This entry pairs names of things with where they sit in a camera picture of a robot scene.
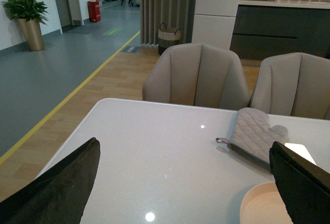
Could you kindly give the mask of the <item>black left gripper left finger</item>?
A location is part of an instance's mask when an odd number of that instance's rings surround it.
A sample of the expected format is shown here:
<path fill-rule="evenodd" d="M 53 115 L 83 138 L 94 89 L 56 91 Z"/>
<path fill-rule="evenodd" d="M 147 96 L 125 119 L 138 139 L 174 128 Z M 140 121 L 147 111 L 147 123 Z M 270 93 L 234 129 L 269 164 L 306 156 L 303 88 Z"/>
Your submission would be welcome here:
<path fill-rule="evenodd" d="M 1 223 L 80 223 L 100 160 L 91 138 L 1 202 Z"/>

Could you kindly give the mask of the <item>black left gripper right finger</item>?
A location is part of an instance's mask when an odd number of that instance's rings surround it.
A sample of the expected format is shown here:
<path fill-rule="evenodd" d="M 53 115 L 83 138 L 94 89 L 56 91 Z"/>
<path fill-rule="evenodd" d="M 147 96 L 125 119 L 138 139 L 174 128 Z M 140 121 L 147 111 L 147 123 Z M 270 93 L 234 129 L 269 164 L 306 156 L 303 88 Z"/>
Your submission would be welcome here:
<path fill-rule="evenodd" d="M 269 161 L 292 222 L 329 223 L 329 173 L 277 141 Z"/>

